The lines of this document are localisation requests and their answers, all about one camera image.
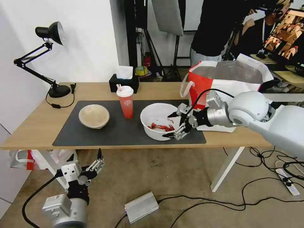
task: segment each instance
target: black tissue box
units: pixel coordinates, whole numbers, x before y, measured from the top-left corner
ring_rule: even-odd
[[[121,86],[130,86],[134,90],[134,93],[137,93],[139,87],[139,78],[133,73],[133,77],[131,79],[118,79],[116,77],[116,74],[113,74],[113,76],[109,80],[109,84],[111,92],[116,92],[116,84],[121,84]]]

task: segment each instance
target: red cup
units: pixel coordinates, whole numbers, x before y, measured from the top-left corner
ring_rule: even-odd
[[[127,119],[133,117],[133,89],[130,86],[122,86],[122,91],[117,90],[116,94],[119,97],[123,116]]]

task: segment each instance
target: cup lid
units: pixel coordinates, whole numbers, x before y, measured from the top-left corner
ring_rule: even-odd
[[[119,97],[129,97],[134,93],[134,90],[130,86],[122,86],[121,91],[117,90],[116,94]]]

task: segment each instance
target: bag handle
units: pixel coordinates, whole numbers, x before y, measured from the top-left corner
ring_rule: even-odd
[[[20,152],[21,150],[17,150],[16,154],[15,154],[15,159],[16,161],[18,162],[29,162],[29,163],[34,163],[35,161],[32,160],[32,159],[19,159],[18,158],[18,153]]]
[[[180,97],[181,98],[184,98],[184,97],[187,96],[187,94],[189,93],[189,90],[190,90],[191,86],[195,86],[195,83],[193,81],[190,81],[188,83],[188,85],[186,86],[184,93],[182,92],[183,89],[184,89],[184,85],[186,83],[187,77],[188,77],[188,74],[185,75],[185,77],[184,77],[184,79],[183,79],[183,81],[181,82],[181,85],[180,85],[180,88],[181,88],[180,89]]]

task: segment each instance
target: gray floor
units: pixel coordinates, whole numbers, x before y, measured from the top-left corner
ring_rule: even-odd
[[[83,166],[90,164],[95,156],[95,150],[79,152]],[[246,168],[235,165],[217,192],[212,193],[209,185],[226,158],[221,148],[107,150],[104,151],[104,158],[106,165],[89,188],[91,201],[88,206],[88,227],[114,228],[124,214],[123,205],[149,191],[153,191],[157,199],[186,194],[241,204],[241,189],[247,182],[262,177],[277,178],[276,174],[264,167]],[[275,160],[273,156],[267,163],[273,167]],[[259,160],[246,148],[238,162],[258,164]],[[0,220],[0,227],[30,227],[22,218],[21,207],[26,198],[50,178],[48,171],[33,171]],[[294,197],[278,181],[262,180],[248,186],[245,198],[248,203],[269,196],[299,200],[304,195],[302,189],[300,192],[301,196]],[[27,207],[29,218],[40,227],[51,227],[48,218],[42,214],[41,207],[47,197],[61,193],[62,188],[57,182],[42,190]],[[119,227],[169,228],[182,210],[198,202],[202,201],[163,201],[158,211],[132,225],[124,218]],[[282,203],[272,199],[257,206],[248,206],[242,212],[218,205],[200,205],[186,212],[174,228],[303,227],[303,206],[303,203]]]

